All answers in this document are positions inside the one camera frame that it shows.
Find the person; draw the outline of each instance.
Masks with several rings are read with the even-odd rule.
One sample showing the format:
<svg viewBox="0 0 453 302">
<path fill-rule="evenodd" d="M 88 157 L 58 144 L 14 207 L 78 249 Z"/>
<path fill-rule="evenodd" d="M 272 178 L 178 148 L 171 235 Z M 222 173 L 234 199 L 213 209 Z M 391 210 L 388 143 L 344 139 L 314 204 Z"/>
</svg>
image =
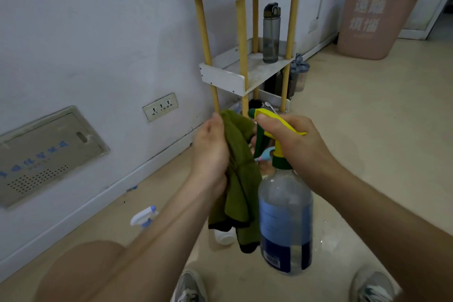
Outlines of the person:
<svg viewBox="0 0 453 302">
<path fill-rule="evenodd" d="M 264 115 L 257 122 L 280 141 L 297 174 L 335 207 L 403 290 L 395 297 L 387 276 L 365 268 L 354 278 L 350 300 L 453 301 L 453 237 L 345 169 L 310 119 L 282 117 L 307 135 L 298 136 Z M 127 247 L 95 241 L 66 252 L 42 279 L 36 301 L 167 302 L 174 293 L 174 301 L 206 302 L 201 277 L 183 270 L 227 183 L 229 151 L 223 131 L 218 114 L 201 126 L 190 174 L 152 227 Z"/>
</svg>

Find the cleaning cloth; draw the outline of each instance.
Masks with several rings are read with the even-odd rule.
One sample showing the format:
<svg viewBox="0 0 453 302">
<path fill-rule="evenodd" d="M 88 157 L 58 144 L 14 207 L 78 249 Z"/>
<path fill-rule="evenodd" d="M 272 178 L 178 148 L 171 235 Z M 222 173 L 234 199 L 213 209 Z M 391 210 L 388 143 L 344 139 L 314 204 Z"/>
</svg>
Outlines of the cleaning cloth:
<svg viewBox="0 0 453 302">
<path fill-rule="evenodd" d="M 226 170 L 228 183 L 211 210 L 208 227 L 224 232 L 235 227 L 241 251 L 252 253 L 260 244 L 258 186 L 261 173 L 248 146 L 255 123 L 232 110 L 224 110 L 220 116 L 230 151 Z"/>
</svg>

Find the gray sneaker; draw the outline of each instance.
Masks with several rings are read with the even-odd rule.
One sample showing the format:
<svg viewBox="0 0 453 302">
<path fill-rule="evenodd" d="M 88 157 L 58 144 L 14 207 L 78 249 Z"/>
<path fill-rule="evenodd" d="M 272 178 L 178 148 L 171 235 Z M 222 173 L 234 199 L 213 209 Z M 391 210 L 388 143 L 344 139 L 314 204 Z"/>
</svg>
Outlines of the gray sneaker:
<svg viewBox="0 0 453 302">
<path fill-rule="evenodd" d="M 172 302 L 207 302 L 207 293 L 200 275 L 184 270 L 174 289 Z"/>
<path fill-rule="evenodd" d="M 371 266 L 364 266 L 357 271 L 349 291 L 350 302 L 391 302 L 394 297 L 391 281 Z"/>
</svg>

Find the wooden shelf leg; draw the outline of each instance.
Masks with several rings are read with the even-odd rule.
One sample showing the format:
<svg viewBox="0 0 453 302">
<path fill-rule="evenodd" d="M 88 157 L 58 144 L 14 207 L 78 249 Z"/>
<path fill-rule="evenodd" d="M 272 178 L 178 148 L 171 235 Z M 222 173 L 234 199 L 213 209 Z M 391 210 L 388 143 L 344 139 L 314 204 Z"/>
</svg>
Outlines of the wooden shelf leg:
<svg viewBox="0 0 453 302">
<path fill-rule="evenodd" d="M 258 1 L 253 0 L 253 52 L 258 53 Z M 253 90 L 253 99 L 258 99 L 260 87 Z"/>
<path fill-rule="evenodd" d="M 286 39 L 286 60 L 291 59 L 293 56 L 293 44 L 294 36 L 296 34 L 296 21 L 297 21 L 297 8 L 299 6 L 299 0 L 291 0 L 291 8 L 289 10 L 289 24 L 288 24 L 288 37 Z M 283 83 L 282 83 L 282 102 L 280 111 L 285 112 L 286 108 L 286 96 L 288 94 L 288 79 L 289 69 L 291 64 L 287 64 L 283 69 Z"/>
<path fill-rule="evenodd" d="M 247 19 L 246 0 L 236 0 L 237 37 L 239 39 L 239 66 L 241 75 L 245 78 L 245 89 L 249 88 L 248 62 L 247 62 Z M 249 98 L 242 97 L 242 116 L 248 117 Z"/>
<path fill-rule="evenodd" d="M 206 18 L 204 16 L 203 0 L 195 0 L 195 9 L 197 11 L 198 27 L 200 28 L 201 43 L 203 45 L 204 60 L 206 64 L 212 66 L 211 49 L 209 48 L 209 38 L 207 37 Z M 219 113 L 219 96 L 217 87 L 211 86 L 212 101 L 214 110 Z"/>
</svg>

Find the forearm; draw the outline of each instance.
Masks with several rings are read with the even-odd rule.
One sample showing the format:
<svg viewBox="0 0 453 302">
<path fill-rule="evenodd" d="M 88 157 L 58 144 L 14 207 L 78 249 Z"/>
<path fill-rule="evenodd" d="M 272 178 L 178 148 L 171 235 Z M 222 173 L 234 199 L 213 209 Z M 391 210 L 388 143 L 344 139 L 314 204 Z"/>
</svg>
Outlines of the forearm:
<svg viewBox="0 0 453 302">
<path fill-rule="evenodd" d="M 334 206 L 409 296 L 452 300 L 453 237 L 344 168 L 323 180 Z"/>
<path fill-rule="evenodd" d="M 169 301 L 215 198 L 189 177 L 159 216 L 126 249 L 93 301 Z"/>
</svg>

